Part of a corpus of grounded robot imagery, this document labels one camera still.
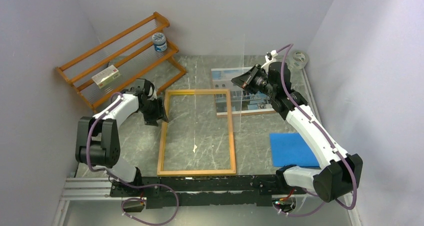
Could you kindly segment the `clear acrylic sheet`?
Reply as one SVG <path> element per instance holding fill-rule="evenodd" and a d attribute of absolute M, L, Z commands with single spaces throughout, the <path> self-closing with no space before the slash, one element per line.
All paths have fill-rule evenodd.
<path fill-rule="evenodd" d="M 240 75 L 244 73 L 244 59 L 245 59 L 245 34 L 241 33 L 238 35 L 237 41 L 237 55 L 238 55 L 238 66 L 240 67 Z M 240 97 L 239 97 L 239 113 L 242 116 L 243 112 L 243 89 L 240 89 Z"/>

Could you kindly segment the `yellow wooden picture frame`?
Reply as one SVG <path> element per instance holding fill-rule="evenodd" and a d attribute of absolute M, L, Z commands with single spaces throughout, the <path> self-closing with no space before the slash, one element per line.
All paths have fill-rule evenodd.
<path fill-rule="evenodd" d="M 206 170 L 164 170 L 165 152 L 166 152 L 166 137 L 168 123 L 163 122 L 161 126 L 161 135 L 159 143 L 158 161 L 157 161 L 157 175 L 158 176 L 222 176 L 222 175 L 235 175 L 237 172 L 236 166 L 236 147 L 234 137 L 233 114 L 231 105 L 231 92 L 229 89 L 175 89 L 166 90 L 164 93 L 164 109 L 169 112 L 171 96 L 186 96 L 186 95 L 226 95 L 227 105 L 227 126 L 228 126 L 228 142 L 229 142 L 229 169 L 206 169 Z"/>

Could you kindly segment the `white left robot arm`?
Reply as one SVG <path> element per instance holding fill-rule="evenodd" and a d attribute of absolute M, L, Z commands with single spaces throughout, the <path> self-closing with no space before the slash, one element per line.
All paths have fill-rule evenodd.
<path fill-rule="evenodd" d="M 123 189 L 131 196 L 142 192 L 142 174 L 121 156 L 119 127 L 137 112 L 147 126 L 168 121 L 164 100 L 157 95 L 154 84 L 146 79 L 141 82 L 140 87 L 113 93 L 104 110 L 92 117 L 82 117 L 77 125 L 77 162 L 87 165 L 91 172 L 104 172 L 123 183 Z"/>

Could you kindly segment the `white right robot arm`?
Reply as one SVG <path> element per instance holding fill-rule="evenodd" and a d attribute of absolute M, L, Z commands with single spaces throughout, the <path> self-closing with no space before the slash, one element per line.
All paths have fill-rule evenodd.
<path fill-rule="evenodd" d="M 258 92 L 270 98 L 272 108 L 305 141 L 319 164 L 318 169 L 295 164 L 276 171 L 275 187 L 288 193 L 293 187 L 312 192 L 324 202 L 338 200 L 347 193 L 357 198 L 363 167 L 358 154 L 343 149 L 314 116 L 301 93 L 292 88 L 291 73 L 285 63 L 272 62 L 268 69 L 256 64 L 231 82 L 250 94 Z"/>

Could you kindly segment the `printed building photo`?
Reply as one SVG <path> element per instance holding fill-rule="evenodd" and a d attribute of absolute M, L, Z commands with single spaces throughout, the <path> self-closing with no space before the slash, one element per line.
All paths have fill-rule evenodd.
<path fill-rule="evenodd" d="M 231 82 L 231 79 L 240 76 L 240 68 L 215 68 L 211 69 L 211 83 L 213 89 L 228 89 L 231 99 L 231 111 L 240 115 L 240 88 Z M 258 92 L 250 94 L 243 90 L 242 116 L 273 113 L 271 101 L 268 96 Z"/>

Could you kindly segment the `clear tape roll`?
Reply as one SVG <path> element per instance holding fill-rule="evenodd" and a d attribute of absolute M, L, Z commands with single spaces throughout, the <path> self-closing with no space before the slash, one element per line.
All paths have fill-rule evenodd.
<path fill-rule="evenodd" d="M 309 60 L 310 58 L 307 53 L 295 50 L 290 53 L 288 63 L 292 68 L 301 70 L 306 66 Z"/>

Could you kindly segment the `orange wooden rack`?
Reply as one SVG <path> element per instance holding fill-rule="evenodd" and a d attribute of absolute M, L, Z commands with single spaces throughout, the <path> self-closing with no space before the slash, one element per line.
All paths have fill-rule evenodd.
<path fill-rule="evenodd" d="M 155 50 L 153 35 L 164 33 L 169 20 L 158 12 L 77 56 L 56 71 L 93 111 L 98 112 L 112 93 L 130 88 L 136 79 L 151 80 L 158 92 L 163 92 L 187 70 L 175 59 L 178 46 L 166 37 L 166 49 Z M 116 79 L 100 88 L 93 77 L 115 66 Z"/>

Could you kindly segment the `small white green box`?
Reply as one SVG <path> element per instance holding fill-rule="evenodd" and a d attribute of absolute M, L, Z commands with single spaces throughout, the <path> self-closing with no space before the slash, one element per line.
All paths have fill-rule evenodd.
<path fill-rule="evenodd" d="M 104 70 L 92 76 L 91 79 L 98 86 L 99 89 L 102 89 L 120 76 L 120 71 L 114 65 L 110 65 Z"/>

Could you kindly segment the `blue white round jar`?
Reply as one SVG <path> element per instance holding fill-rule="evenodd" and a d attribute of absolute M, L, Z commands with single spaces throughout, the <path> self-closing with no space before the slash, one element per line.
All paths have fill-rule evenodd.
<path fill-rule="evenodd" d="M 167 49 L 167 40 L 163 33 L 153 34 L 151 40 L 156 52 L 164 52 Z"/>

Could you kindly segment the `blue foam pad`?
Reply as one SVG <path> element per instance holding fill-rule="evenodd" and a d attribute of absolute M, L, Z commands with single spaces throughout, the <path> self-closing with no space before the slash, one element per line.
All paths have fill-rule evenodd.
<path fill-rule="evenodd" d="M 299 133 L 270 133 L 270 148 L 274 167 L 297 165 L 319 168 L 312 150 Z"/>

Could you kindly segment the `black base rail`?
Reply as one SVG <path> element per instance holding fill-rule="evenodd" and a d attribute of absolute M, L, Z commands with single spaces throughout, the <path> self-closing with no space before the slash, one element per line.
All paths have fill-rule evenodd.
<path fill-rule="evenodd" d="M 141 189 L 112 181 L 112 198 L 138 197 L 148 209 L 179 206 L 243 205 L 271 206 L 279 198 L 302 195 L 275 174 L 233 176 L 144 176 L 136 181 Z"/>

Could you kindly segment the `aluminium extrusion rail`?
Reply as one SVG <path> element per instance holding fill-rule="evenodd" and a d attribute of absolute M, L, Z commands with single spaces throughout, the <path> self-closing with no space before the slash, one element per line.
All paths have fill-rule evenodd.
<path fill-rule="evenodd" d="M 64 197 L 73 198 L 158 198 L 168 192 L 163 185 L 177 193 L 242 193 L 285 197 L 289 193 L 304 194 L 299 187 L 284 186 L 273 174 L 233 176 L 155 176 L 143 177 L 143 188 L 132 188 L 109 178 L 69 178 L 65 182 Z"/>

